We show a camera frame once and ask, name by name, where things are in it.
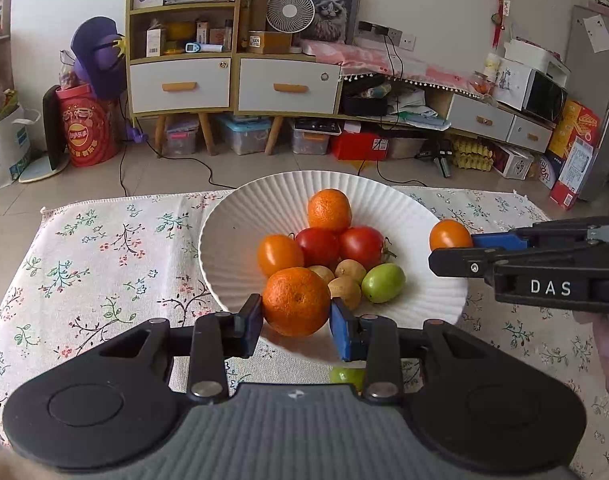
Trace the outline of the green round fruit back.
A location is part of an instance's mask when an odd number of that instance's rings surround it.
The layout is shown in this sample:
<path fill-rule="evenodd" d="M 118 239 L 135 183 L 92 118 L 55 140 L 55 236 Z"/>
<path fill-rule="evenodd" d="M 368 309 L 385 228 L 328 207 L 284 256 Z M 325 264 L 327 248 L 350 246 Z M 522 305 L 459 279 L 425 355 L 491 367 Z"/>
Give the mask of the green round fruit back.
<path fill-rule="evenodd" d="M 329 373 L 329 381 L 332 384 L 348 384 L 361 392 L 365 378 L 364 368 L 348 368 L 334 366 Z"/>

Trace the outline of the framed cat picture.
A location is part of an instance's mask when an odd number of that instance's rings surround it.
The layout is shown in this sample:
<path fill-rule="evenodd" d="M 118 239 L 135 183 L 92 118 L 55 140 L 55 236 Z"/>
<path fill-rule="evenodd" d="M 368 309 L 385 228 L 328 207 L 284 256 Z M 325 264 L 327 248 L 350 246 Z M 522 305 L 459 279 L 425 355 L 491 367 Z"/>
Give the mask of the framed cat picture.
<path fill-rule="evenodd" d="M 302 39 L 352 44 L 358 24 L 360 0 L 312 0 L 314 19 Z"/>

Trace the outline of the red tomato with stem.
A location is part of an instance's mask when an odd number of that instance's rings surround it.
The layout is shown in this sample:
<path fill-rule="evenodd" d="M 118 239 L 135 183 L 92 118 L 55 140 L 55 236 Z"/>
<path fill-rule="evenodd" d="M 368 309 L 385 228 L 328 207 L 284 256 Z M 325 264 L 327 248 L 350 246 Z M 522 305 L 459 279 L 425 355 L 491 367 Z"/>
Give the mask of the red tomato with stem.
<path fill-rule="evenodd" d="M 308 228 L 300 231 L 295 242 L 302 251 L 305 266 L 326 266 L 334 269 L 341 261 L 341 243 L 329 230 Z"/>

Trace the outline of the large orange mandarin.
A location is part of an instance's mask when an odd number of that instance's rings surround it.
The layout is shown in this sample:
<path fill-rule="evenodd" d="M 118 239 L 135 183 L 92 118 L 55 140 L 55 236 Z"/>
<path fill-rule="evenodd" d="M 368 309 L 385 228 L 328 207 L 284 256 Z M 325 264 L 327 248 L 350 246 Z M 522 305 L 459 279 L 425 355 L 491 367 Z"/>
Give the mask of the large orange mandarin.
<path fill-rule="evenodd" d="M 352 210 L 348 197 L 336 188 L 315 193 L 308 202 L 310 228 L 341 232 L 350 228 Z"/>

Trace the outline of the low wooden tv bench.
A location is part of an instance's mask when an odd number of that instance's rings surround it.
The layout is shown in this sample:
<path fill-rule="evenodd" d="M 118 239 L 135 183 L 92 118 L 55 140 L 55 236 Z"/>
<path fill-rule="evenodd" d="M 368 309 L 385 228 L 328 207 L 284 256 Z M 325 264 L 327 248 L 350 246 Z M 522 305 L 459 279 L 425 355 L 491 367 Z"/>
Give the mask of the low wooden tv bench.
<path fill-rule="evenodd" d="M 341 75 L 338 112 L 393 128 L 415 128 L 481 136 L 542 153 L 553 122 L 513 110 L 466 79 L 400 77 L 380 73 Z"/>

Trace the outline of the green oval fruit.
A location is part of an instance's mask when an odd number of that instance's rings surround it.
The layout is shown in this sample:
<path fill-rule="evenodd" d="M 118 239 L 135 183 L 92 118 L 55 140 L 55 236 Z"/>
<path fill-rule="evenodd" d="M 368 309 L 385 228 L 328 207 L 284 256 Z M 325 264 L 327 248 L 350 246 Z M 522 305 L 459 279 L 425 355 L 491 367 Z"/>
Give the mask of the green oval fruit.
<path fill-rule="evenodd" d="M 407 284 L 405 271 L 394 263 L 374 266 L 364 276 L 361 284 L 362 294 L 372 304 L 385 304 L 397 298 Z"/>

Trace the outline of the white desk fan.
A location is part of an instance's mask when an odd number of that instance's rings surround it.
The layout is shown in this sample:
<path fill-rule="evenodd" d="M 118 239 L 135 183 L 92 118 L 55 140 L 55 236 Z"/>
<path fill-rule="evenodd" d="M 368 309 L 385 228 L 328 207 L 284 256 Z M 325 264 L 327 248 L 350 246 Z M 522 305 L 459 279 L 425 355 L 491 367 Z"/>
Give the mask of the white desk fan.
<path fill-rule="evenodd" d="M 266 22 L 271 30 L 264 35 L 266 54 L 288 53 L 294 37 L 314 20 L 312 0 L 268 0 Z"/>

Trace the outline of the orange tomato back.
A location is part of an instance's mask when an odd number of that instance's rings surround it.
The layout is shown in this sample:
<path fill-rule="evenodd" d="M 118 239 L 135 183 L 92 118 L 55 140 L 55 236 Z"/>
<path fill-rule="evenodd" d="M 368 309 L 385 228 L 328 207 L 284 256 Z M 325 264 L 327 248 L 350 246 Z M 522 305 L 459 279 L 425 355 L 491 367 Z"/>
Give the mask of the orange tomato back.
<path fill-rule="evenodd" d="M 429 234 L 431 250 L 443 248 L 472 248 L 474 246 L 471 233 L 462 223 L 451 219 L 436 223 Z"/>

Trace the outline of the red box under bench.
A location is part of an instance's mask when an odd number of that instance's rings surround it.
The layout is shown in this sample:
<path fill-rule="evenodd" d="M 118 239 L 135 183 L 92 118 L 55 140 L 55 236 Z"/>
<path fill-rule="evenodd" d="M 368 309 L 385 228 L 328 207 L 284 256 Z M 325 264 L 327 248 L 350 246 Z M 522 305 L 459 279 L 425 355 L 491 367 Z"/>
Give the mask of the red box under bench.
<path fill-rule="evenodd" d="M 375 133 L 343 132 L 331 141 L 331 152 L 338 160 L 380 162 L 387 157 L 389 140 Z"/>

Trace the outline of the orange tomato front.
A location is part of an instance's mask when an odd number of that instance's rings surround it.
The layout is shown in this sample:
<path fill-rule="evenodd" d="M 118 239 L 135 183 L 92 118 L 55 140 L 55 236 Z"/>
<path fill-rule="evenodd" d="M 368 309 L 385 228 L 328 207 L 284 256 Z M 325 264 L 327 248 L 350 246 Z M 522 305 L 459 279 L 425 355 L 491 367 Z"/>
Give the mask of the orange tomato front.
<path fill-rule="evenodd" d="M 305 265 L 305 257 L 299 245 L 291 237 L 283 234 L 266 236 L 257 248 L 257 263 L 264 276 L 289 268 Z"/>

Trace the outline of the orange tomato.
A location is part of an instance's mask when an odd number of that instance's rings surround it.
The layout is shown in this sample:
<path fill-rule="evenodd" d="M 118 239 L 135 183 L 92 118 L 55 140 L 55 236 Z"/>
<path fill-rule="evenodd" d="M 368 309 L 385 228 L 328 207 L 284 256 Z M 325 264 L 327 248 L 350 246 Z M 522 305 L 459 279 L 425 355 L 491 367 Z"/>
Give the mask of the orange tomato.
<path fill-rule="evenodd" d="M 474 246 L 471 233 L 462 223 L 451 219 L 436 223 L 429 234 L 431 250 L 443 248 L 472 248 Z"/>
<path fill-rule="evenodd" d="M 299 245 L 291 237 L 283 234 L 266 236 L 257 248 L 257 263 L 264 276 L 289 268 L 305 265 L 305 257 Z"/>

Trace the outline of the lone orange mandarin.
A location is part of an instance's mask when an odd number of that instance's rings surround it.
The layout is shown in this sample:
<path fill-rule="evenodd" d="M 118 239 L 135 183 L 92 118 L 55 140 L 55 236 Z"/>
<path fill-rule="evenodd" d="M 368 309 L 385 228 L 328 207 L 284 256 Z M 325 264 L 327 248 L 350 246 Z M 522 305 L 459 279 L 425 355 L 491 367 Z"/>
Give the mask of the lone orange mandarin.
<path fill-rule="evenodd" d="M 262 314 L 277 333 L 308 337 L 329 319 L 331 292 L 313 271 L 289 268 L 269 277 L 262 294 Z"/>

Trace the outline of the purple plush toy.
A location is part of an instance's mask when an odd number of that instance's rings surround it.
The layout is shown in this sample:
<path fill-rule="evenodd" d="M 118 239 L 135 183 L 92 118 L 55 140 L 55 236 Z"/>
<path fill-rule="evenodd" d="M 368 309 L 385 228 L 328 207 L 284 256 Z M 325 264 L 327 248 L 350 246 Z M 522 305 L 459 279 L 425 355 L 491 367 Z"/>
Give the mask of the purple plush toy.
<path fill-rule="evenodd" d="M 83 22 L 71 40 L 78 77 L 103 101 L 114 101 L 126 91 L 126 55 L 117 24 L 106 16 Z"/>

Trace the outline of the beige longan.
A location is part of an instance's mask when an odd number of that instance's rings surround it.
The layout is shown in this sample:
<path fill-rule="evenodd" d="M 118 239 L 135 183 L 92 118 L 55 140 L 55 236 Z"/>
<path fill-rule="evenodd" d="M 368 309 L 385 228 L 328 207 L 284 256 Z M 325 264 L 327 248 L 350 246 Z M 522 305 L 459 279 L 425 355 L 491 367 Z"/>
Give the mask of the beige longan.
<path fill-rule="evenodd" d="M 336 278 L 351 278 L 352 281 L 360 285 L 367 275 L 367 270 L 358 261 L 345 259 L 337 264 L 335 269 Z"/>
<path fill-rule="evenodd" d="M 318 275 L 326 284 L 335 280 L 336 276 L 332 270 L 326 266 L 310 266 L 310 270 Z"/>
<path fill-rule="evenodd" d="M 360 285 L 350 276 L 340 276 L 334 278 L 327 284 L 332 298 L 339 298 L 344 305 L 353 311 L 362 301 L 362 292 Z"/>

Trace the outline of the floral tablecloth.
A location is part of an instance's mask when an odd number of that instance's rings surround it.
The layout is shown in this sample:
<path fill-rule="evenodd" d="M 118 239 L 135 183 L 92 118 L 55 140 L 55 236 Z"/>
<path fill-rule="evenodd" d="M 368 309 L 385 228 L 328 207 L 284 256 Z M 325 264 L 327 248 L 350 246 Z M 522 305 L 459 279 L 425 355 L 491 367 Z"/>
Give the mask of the floral tablecloth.
<path fill-rule="evenodd" d="M 0 441 L 10 394 L 27 380 L 148 318 L 174 327 L 219 310 L 199 267 L 200 229 L 220 192 L 115 198 L 47 211 L 0 304 Z M 408 289 L 382 315 L 457 324 L 580 396 L 588 425 L 580 477 L 609 472 L 609 394 L 592 328 L 569 312 L 498 304 L 481 282 L 438 284 L 407 266 Z"/>

